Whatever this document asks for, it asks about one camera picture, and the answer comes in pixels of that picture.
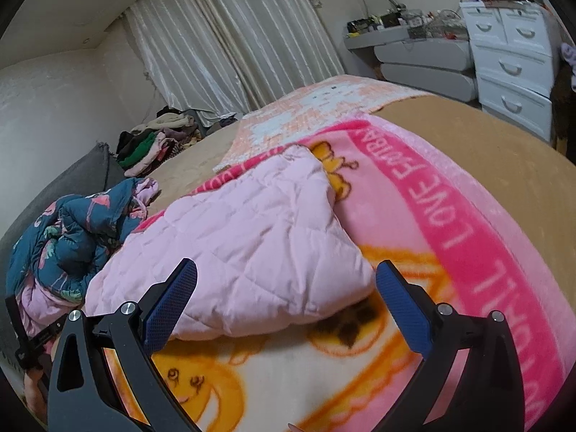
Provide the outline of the person's left hand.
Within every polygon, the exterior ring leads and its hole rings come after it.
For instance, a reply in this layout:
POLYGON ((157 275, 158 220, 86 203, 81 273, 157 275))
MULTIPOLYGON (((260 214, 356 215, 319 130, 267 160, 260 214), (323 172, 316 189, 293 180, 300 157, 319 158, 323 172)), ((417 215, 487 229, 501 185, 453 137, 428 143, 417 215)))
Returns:
POLYGON ((43 377, 43 370, 27 370, 23 378, 24 397, 26 406, 41 422, 47 423, 47 400, 45 399, 39 382, 43 377))

